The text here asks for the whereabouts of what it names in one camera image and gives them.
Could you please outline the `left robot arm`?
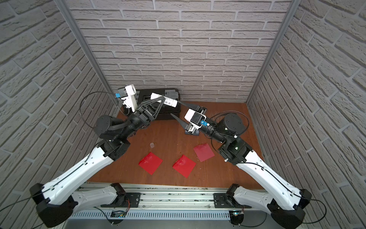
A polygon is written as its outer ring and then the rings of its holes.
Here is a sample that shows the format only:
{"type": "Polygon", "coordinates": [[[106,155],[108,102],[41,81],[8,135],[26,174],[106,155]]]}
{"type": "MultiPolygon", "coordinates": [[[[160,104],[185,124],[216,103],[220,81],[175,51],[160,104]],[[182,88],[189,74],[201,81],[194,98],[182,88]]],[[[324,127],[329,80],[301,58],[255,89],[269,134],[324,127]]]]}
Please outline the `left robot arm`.
{"type": "Polygon", "coordinates": [[[94,191],[78,192],[77,189],[127,152],[128,138],[156,119],[164,101],[163,96],[144,101],[126,120],[100,116],[94,131],[101,141],[91,153],[61,176],[30,188],[37,214],[47,228],[60,225],[81,210],[97,206],[119,207],[126,203],[126,192],[118,183],[94,191]]]}

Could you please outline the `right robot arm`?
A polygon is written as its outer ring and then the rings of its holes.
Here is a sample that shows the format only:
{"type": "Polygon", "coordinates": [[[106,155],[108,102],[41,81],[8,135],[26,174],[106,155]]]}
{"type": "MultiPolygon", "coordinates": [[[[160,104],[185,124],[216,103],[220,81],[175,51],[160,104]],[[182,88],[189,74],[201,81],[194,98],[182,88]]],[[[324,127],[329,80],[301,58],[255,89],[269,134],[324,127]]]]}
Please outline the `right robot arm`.
{"type": "Polygon", "coordinates": [[[296,229],[303,224],[306,215],[304,209],[310,203],[311,193],[285,181],[241,138],[249,127],[249,122],[242,120],[242,113],[224,111],[209,118],[204,107],[181,101],[178,104],[188,108],[184,120],[174,116],[186,132],[193,134],[197,131],[221,143],[218,154],[226,162],[249,174],[267,192],[260,194],[233,184],[227,192],[230,200],[269,214],[285,229],[296,229]]]}

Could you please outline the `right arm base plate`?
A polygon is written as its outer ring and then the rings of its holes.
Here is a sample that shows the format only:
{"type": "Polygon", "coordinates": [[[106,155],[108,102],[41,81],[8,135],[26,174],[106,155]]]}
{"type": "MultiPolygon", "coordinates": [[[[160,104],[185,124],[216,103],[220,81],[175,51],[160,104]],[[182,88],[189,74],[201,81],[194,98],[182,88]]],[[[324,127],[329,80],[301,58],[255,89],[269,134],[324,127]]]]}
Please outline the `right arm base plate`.
{"type": "Polygon", "coordinates": [[[248,205],[240,205],[234,200],[234,198],[226,193],[214,193],[213,194],[214,206],[217,209],[242,209],[251,208],[248,205]]]}

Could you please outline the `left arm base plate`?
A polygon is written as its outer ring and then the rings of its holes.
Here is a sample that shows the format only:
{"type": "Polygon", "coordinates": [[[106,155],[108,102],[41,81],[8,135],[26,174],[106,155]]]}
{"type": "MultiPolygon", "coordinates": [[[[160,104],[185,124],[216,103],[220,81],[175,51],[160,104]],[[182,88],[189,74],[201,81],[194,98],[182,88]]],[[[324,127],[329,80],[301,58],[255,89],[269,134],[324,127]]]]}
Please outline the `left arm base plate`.
{"type": "Polygon", "coordinates": [[[101,205],[102,208],[137,208],[140,202],[141,193],[126,193],[118,195],[111,204],[101,205]]]}

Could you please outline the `white glue stick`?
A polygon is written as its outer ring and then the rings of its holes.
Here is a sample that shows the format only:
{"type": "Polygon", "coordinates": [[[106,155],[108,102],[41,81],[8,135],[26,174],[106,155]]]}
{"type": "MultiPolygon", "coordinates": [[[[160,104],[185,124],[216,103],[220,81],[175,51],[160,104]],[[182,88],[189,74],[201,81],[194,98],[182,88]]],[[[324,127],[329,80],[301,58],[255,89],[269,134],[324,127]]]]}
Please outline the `white glue stick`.
{"type": "Polygon", "coordinates": [[[178,101],[174,100],[172,98],[160,95],[160,94],[156,94],[156,93],[151,93],[151,100],[153,99],[160,99],[158,102],[161,103],[162,99],[164,99],[163,104],[167,105],[167,106],[171,106],[171,107],[177,107],[178,105],[178,101]]]}

